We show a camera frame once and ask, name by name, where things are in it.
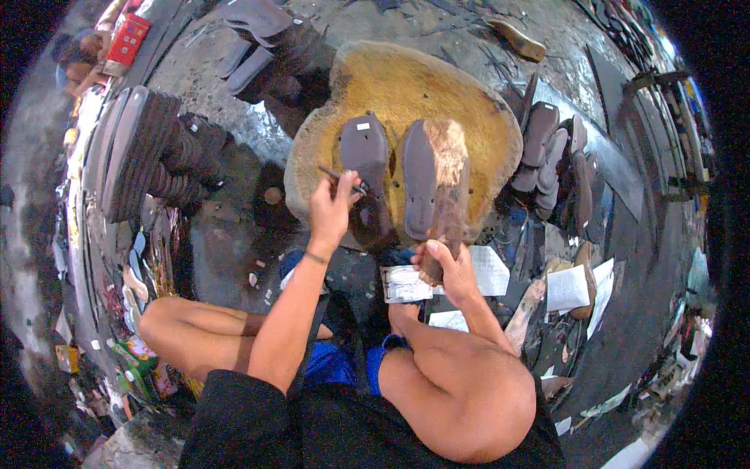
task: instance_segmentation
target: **red container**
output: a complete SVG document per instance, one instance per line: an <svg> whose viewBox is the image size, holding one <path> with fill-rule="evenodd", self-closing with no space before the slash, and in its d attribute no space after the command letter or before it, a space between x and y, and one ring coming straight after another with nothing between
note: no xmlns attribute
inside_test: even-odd
<svg viewBox="0 0 750 469"><path fill-rule="evenodd" d="M143 38L151 28L151 23L129 13L120 26L117 34L112 39L112 46L106 55L107 61L118 62L124 67L130 67L136 59L138 48L143 43Z"/></svg>

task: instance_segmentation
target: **hand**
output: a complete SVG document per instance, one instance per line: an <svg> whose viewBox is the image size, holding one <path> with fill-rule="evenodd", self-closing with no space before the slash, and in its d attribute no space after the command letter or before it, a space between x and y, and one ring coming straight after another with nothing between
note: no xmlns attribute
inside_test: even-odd
<svg viewBox="0 0 750 469"><path fill-rule="evenodd" d="M465 245L461 245L458 259L453 260L448 246L436 239L430 239L422 243L416 250L417 255L411 258L415 270L419 269L425 258L425 249L429 250L430 255L442 266L443 289L453 306L463 309L468 302L482 299L471 265L471 254Z"/></svg>
<svg viewBox="0 0 750 469"><path fill-rule="evenodd" d="M349 228L349 210L362 195L352 194L352 186L361 184L356 171L346 171L335 188L329 177L318 182L310 195L312 233L307 249L311 254L330 259Z"/></svg>

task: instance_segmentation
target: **black shirt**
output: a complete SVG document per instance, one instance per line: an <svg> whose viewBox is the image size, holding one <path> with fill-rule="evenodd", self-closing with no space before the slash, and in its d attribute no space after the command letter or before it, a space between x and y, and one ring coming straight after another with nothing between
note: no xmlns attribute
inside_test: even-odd
<svg viewBox="0 0 750 469"><path fill-rule="evenodd" d="M323 384L287 399L265 381L214 370L180 467L565 467L534 380L536 418L520 446L487 464L459 464L430 451L382 397Z"/></svg>

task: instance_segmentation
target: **wrist band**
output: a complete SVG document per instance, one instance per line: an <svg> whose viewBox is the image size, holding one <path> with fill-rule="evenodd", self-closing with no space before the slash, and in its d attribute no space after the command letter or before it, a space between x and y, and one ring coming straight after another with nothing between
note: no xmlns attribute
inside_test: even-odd
<svg viewBox="0 0 750 469"><path fill-rule="evenodd" d="M326 265L328 263L327 260L323 259L322 257L318 257L315 254L312 254L312 253L310 253L308 251L305 251L304 255L307 256L307 257L309 257L310 259L314 260L318 264Z"/></svg>

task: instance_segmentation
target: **foot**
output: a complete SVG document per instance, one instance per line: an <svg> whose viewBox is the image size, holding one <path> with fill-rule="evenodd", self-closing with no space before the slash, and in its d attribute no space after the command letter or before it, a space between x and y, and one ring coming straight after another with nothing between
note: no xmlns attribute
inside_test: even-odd
<svg viewBox="0 0 750 469"><path fill-rule="evenodd" d="M388 321L391 323L391 333L404 336L404 325L409 321L419 321L419 305L405 305L392 303L388 306Z"/></svg>

